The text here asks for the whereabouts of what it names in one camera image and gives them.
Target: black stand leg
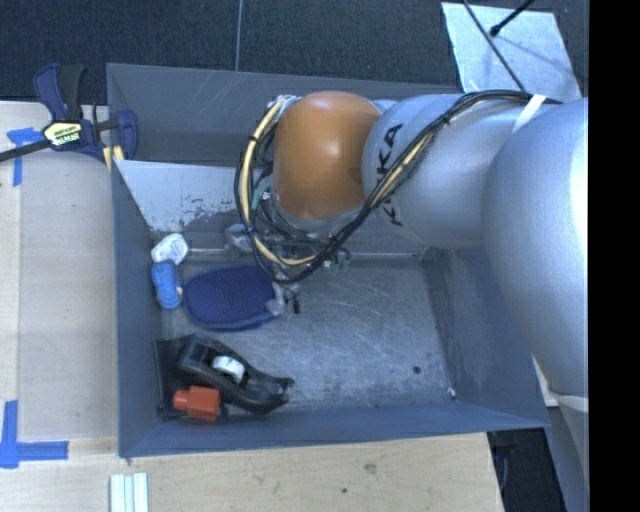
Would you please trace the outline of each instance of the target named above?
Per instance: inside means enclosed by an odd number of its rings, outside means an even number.
[[[503,19],[500,23],[498,23],[497,25],[494,25],[493,27],[491,27],[491,30],[489,30],[489,34],[491,34],[491,37],[496,37],[498,35],[498,32],[500,32],[507,23],[509,23],[516,16],[518,16],[518,14],[520,14],[522,11],[524,11],[533,2],[535,2],[535,0],[527,0],[520,7],[518,7],[515,11],[513,11],[511,14],[509,14],[509,16],[507,16],[505,19]]]

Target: tape roll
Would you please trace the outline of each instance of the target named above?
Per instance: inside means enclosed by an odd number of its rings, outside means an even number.
[[[229,356],[216,357],[211,363],[211,367],[221,373],[230,375],[236,384],[240,384],[242,377],[244,377],[244,365]]]

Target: cable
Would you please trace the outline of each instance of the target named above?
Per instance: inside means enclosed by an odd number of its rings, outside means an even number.
[[[236,32],[236,72],[240,71],[240,35],[242,29],[242,7],[244,6],[244,1],[240,0],[240,5],[238,6],[238,31]]]
[[[500,479],[500,493],[504,496],[504,489],[507,486],[509,479],[509,458],[504,457],[502,459],[502,478]]]
[[[511,22],[512,19],[514,19],[517,16],[519,16],[520,13],[525,11],[526,8],[529,7],[535,1],[536,0],[527,0],[520,7],[518,7],[515,11],[513,11],[511,14],[509,14],[509,16],[507,16],[505,19],[503,19],[500,23],[497,23],[496,25],[491,27],[491,30],[489,30],[489,34],[491,34],[491,37],[496,37],[500,33],[500,31],[504,27],[506,27],[509,22]]]
[[[326,241],[312,238],[306,232],[292,226],[280,216],[276,208],[272,208],[272,211],[267,211],[265,209],[265,203],[267,203],[265,198],[260,198],[257,205],[252,208],[252,196],[255,194],[252,162],[254,159],[265,162],[264,155],[256,155],[256,151],[259,148],[266,149],[271,144],[278,120],[290,105],[290,102],[287,103],[287,97],[283,98],[279,98],[267,110],[255,132],[249,137],[249,143],[238,165],[234,181],[236,204],[238,205],[242,222],[249,234],[254,258],[260,268],[274,282],[281,285],[293,284],[305,279],[327,261],[337,263],[340,258],[340,252],[345,255],[346,261],[348,261],[349,252],[342,247],[347,239],[376,208],[387,201],[402,184],[411,178],[428,153],[438,133],[451,124],[459,115],[476,105],[492,100],[526,104],[532,98],[532,95],[521,91],[490,90],[472,92],[460,96],[449,110],[428,124],[398,156],[386,175],[369,194],[355,218],[335,235],[329,236]],[[560,103],[553,99],[546,99],[545,102]],[[270,172],[271,169],[267,165],[258,178],[258,182],[262,181]],[[263,224],[264,229],[259,229],[258,220]],[[269,233],[275,233],[281,239],[274,240],[273,235]],[[273,248],[277,246],[280,246],[281,250],[286,248],[288,255],[285,257],[274,252]],[[305,249],[306,252],[311,251],[312,254],[298,256],[299,249]],[[275,267],[270,269],[269,265],[275,265]],[[297,273],[290,275],[289,272],[291,271]]]
[[[520,88],[520,90],[522,92],[527,92],[527,90],[525,89],[524,85],[522,85],[522,82],[520,82],[520,80],[518,80],[518,77],[516,76],[516,74],[513,72],[513,70],[509,66],[509,64],[507,64],[507,61],[504,60],[504,57],[498,51],[498,48],[496,48],[496,45],[493,44],[493,41],[491,40],[491,37],[489,37],[489,34],[487,34],[487,31],[484,29],[484,27],[480,23],[480,20],[476,17],[475,13],[471,10],[471,6],[467,3],[467,0],[462,0],[462,3],[464,4],[465,8],[467,9],[467,12],[469,13],[469,16],[471,16],[471,19],[473,19],[473,22],[480,29],[480,32],[482,32],[482,35],[487,40],[487,43],[489,43],[489,46],[493,50],[493,53],[495,53],[496,56],[498,57],[498,59],[500,59],[500,62],[502,62],[502,65],[507,70],[507,73],[509,73],[509,75],[511,75],[511,78],[518,85],[518,87]]]

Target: metal rod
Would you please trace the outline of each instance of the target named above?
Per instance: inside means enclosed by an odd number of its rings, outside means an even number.
[[[241,37],[241,29],[242,29],[243,6],[244,6],[244,1],[240,0],[240,5],[238,6],[238,30],[236,32],[236,71],[240,71],[240,37]]]
[[[491,30],[489,30],[489,34],[491,34],[491,37],[496,37],[498,35],[498,32],[500,32],[507,23],[509,23],[516,16],[518,16],[522,11],[524,11],[527,7],[529,7],[535,1],[536,0],[527,0],[520,7],[518,7],[515,11],[513,11],[511,14],[509,14],[509,16],[507,16],[505,19],[503,19],[500,23],[498,23],[497,25],[494,25],[493,27],[491,27]]]
[[[471,10],[471,7],[467,3],[467,0],[462,0],[462,3],[464,4],[465,8],[467,9],[467,12],[469,13],[469,16],[471,16],[471,19],[473,19],[473,21],[476,24],[476,26],[480,29],[480,32],[482,32],[482,35],[487,40],[487,43],[489,43],[489,46],[491,46],[491,49],[493,50],[493,53],[495,53],[496,56],[498,57],[498,59],[500,59],[500,62],[502,62],[502,65],[507,70],[507,73],[509,73],[509,75],[511,76],[513,81],[518,85],[518,87],[520,88],[520,90],[522,92],[528,93],[528,91],[524,88],[524,85],[522,85],[520,80],[518,80],[518,77],[515,75],[515,73],[513,72],[511,67],[509,66],[509,64],[507,64],[507,61],[504,60],[504,57],[502,56],[502,54],[500,53],[498,48],[496,48],[496,45],[493,44],[493,41],[489,37],[489,34],[487,34],[487,31],[482,27],[482,24],[480,23],[480,20],[476,17],[475,13]]]

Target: clamp handle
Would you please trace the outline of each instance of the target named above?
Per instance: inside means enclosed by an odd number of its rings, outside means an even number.
[[[47,107],[52,121],[82,119],[79,91],[86,71],[82,64],[49,64],[35,74],[33,86],[38,101]]]

